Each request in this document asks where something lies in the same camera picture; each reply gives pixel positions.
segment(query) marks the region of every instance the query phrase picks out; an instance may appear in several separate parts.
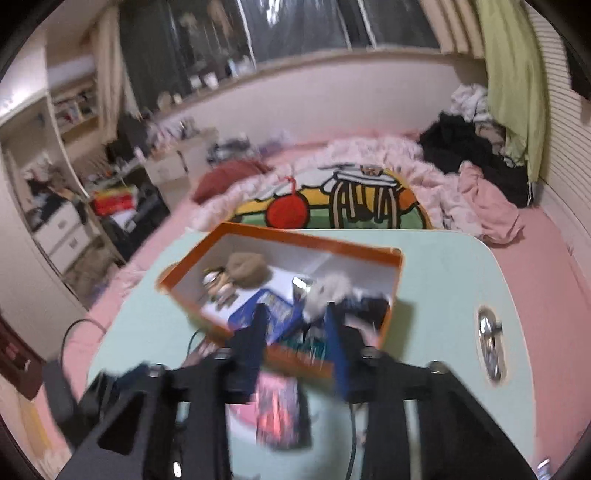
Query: red pillow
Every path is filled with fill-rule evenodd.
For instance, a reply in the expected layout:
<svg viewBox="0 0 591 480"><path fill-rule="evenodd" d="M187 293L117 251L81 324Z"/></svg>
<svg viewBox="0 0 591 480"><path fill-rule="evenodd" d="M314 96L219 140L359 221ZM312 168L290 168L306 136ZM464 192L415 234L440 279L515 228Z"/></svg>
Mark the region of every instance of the red pillow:
<svg viewBox="0 0 591 480"><path fill-rule="evenodd" d="M216 195L226 193L237 181L273 171L259 160L228 160L201 178L191 199L202 205Z"/></svg>

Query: green curtain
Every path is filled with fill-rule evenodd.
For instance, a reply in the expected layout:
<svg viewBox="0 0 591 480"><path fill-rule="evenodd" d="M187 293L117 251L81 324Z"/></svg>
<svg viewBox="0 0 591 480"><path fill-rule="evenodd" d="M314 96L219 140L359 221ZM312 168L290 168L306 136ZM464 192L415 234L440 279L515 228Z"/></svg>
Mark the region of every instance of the green curtain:
<svg viewBox="0 0 591 480"><path fill-rule="evenodd" d="M491 114L507 128L506 154L540 173L548 124L543 60L534 30L518 0L476 0L485 43Z"/></svg>

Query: black cable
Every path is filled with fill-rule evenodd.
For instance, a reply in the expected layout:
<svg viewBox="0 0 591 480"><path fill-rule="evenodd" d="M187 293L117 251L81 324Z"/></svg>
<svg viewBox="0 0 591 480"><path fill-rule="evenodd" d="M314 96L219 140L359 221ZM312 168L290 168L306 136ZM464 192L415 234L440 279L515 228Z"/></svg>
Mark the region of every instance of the black cable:
<svg viewBox="0 0 591 480"><path fill-rule="evenodd" d="M200 332L201 332L201 330L197 329L197 331L191 335L191 339L189 340L189 345L187 346L187 356L185 358L188 358L189 355L191 354L191 345L193 344L193 340L195 340L195 337ZM201 343L199 345L201 345L204 341L205 341L205 337L203 337L203 340L201 340Z"/></svg>
<svg viewBox="0 0 591 480"><path fill-rule="evenodd" d="M62 369L64 368L64 348L66 348L66 340L68 340L68 334L72 331L72 329L76 325L79 325L80 323L84 323L84 322L92 323L94 326L96 326L99 330L101 330L103 332L103 336L107 333L106 328L103 327L99 322L97 322L96 320L93 320L93 319L80 319L80 320L76 320L74 323L72 323L67 328L66 332L64 333L64 337L61 340L60 365L61 365Z"/></svg>
<svg viewBox="0 0 591 480"><path fill-rule="evenodd" d="M351 415L351 430L353 431L353 441L351 443L351 456L349 457L349 467L347 468L347 475L345 480L351 479L353 473L353 465L355 464L355 453L357 453L357 424L355 422L355 411L353 405L349 404L349 414Z"/></svg>

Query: screw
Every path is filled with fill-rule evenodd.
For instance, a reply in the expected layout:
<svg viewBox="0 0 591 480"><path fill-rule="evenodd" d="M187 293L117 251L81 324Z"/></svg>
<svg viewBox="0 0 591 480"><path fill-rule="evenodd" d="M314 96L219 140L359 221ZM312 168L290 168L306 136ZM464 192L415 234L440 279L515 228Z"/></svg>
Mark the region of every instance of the screw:
<svg viewBox="0 0 591 480"><path fill-rule="evenodd" d="M150 368L148 370L148 376L157 378L160 375L162 375L165 371L166 371L166 367L164 365L153 364L153 365L150 365Z"/></svg>
<svg viewBox="0 0 591 480"><path fill-rule="evenodd" d="M232 356L232 349L231 348L220 348L216 351L215 359L216 360L227 360Z"/></svg>
<svg viewBox="0 0 591 480"><path fill-rule="evenodd" d="M361 350L361 357L363 357L364 360L369 360L369 361L377 360L381 356L382 356L382 352L380 352L374 346L367 346Z"/></svg>
<svg viewBox="0 0 591 480"><path fill-rule="evenodd" d="M431 369L431 373L434 375L442 375L449 373L449 368L445 363L441 361L431 362L429 364L429 368Z"/></svg>

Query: drawer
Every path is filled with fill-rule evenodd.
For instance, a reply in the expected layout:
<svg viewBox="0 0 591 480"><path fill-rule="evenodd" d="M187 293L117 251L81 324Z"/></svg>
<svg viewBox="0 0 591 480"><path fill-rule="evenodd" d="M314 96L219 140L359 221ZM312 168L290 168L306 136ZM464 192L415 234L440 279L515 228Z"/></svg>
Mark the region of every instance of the drawer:
<svg viewBox="0 0 591 480"><path fill-rule="evenodd" d="M212 170L207 157L209 148L217 141L217 130L208 129L204 133L178 144L178 150L189 171L191 181L203 177Z"/></svg>
<svg viewBox="0 0 591 480"><path fill-rule="evenodd" d="M83 225L79 225L64 242L57 247L56 251L50 256L51 262L56 266L60 273L66 270L80 256L82 251L90 243L90 235L86 232Z"/></svg>
<svg viewBox="0 0 591 480"><path fill-rule="evenodd" d="M45 253L51 255L63 238L79 224L78 212L70 202L66 202L34 236Z"/></svg>
<svg viewBox="0 0 591 480"><path fill-rule="evenodd" d="M156 186L187 175L183 159L177 152L162 160L148 160L145 169L151 182Z"/></svg>

